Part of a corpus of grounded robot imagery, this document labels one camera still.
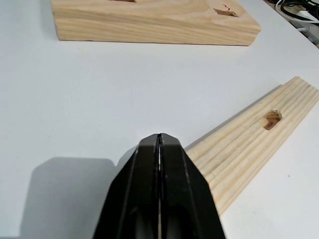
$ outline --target black cable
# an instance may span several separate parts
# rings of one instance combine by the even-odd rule
[[[304,20],[304,21],[312,21],[311,19],[309,18],[306,18],[306,17],[303,17],[303,16],[299,16],[297,14],[294,14],[288,10],[285,9],[286,6],[291,6],[291,5],[298,5],[298,6],[302,6],[305,8],[305,10],[307,12],[309,12],[309,14],[311,14],[312,16],[314,16],[315,18],[319,19],[319,5],[312,5],[310,4],[311,0],[296,0],[296,1],[285,1],[284,3],[281,4],[280,6],[280,10],[288,15],[288,16],[291,16],[293,18],[296,18],[296,19],[299,19],[299,20]]]

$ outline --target white cable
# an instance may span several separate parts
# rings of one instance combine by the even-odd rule
[[[297,28],[298,31],[309,31],[309,27],[300,27]]]
[[[290,16],[284,14],[284,13],[283,13],[282,11],[280,11],[280,9],[278,8],[278,5],[279,5],[279,3],[280,3],[281,1],[284,3],[285,0],[279,0],[279,1],[276,3],[276,5],[275,5],[275,10],[276,10],[281,16],[283,16],[284,18],[287,18],[287,19],[289,19],[289,20],[291,20],[291,21],[297,21],[297,22],[319,23],[319,21],[300,20],[300,19],[293,18],[293,17],[290,17]]]

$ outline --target wooden block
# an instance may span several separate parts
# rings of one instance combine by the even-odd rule
[[[295,77],[187,151],[209,183],[219,214],[318,100],[319,90]]]
[[[250,45],[259,24],[236,0],[51,0],[60,40]]]

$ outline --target pocket hole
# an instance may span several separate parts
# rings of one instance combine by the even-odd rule
[[[264,129],[271,130],[282,119],[280,111],[270,111],[264,117],[264,121],[267,123]]]
[[[218,15],[225,15],[225,16],[235,16],[235,17],[239,17],[235,12],[233,11],[224,11],[224,10],[220,10],[220,9],[215,9],[215,12],[217,12]]]

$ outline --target black clamp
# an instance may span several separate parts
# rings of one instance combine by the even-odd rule
[[[94,239],[225,239],[208,184],[178,139],[153,134],[113,180]]]

